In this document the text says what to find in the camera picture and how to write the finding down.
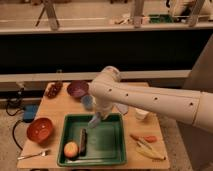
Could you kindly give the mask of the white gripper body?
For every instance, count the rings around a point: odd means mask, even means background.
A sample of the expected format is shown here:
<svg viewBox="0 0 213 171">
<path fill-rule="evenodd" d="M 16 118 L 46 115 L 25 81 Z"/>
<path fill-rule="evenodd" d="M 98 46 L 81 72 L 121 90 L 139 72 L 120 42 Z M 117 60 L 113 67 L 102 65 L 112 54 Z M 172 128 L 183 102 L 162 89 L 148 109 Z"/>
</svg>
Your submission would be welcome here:
<svg viewBox="0 0 213 171">
<path fill-rule="evenodd" d="M 114 104 L 111 101 L 96 98 L 95 99 L 95 110 L 101 114 L 101 118 L 105 120 L 112 112 Z"/>
</svg>

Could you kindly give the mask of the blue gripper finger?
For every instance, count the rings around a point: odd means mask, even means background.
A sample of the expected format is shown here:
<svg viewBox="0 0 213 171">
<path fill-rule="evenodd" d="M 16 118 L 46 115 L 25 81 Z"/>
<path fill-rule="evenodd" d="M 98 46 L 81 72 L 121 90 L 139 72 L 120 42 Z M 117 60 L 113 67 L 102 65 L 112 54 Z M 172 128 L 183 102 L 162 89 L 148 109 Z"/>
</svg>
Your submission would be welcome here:
<svg viewBox="0 0 213 171">
<path fill-rule="evenodd" d="M 81 98 L 81 103 L 85 110 L 93 109 L 93 97 L 90 95 L 85 95 Z"/>
<path fill-rule="evenodd" d="M 95 128 L 101 122 L 101 114 L 97 112 L 88 123 L 89 128 Z"/>
</svg>

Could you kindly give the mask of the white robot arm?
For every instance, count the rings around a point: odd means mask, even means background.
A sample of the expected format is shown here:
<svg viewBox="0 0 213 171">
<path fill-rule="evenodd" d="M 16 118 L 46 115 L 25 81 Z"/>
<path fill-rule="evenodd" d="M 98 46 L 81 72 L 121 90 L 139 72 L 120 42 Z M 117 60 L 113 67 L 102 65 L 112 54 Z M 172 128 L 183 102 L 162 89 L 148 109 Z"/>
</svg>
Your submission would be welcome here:
<svg viewBox="0 0 213 171">
<path fill-rule="evenodd" d="M 114 103 L 120 103 L 213 133 L 213 93 L 183 89 L 139 87 L 120 82 L 120 71 L 105 67 L 89 84 L 95 111 L 105 120 Z"/>
</svg>

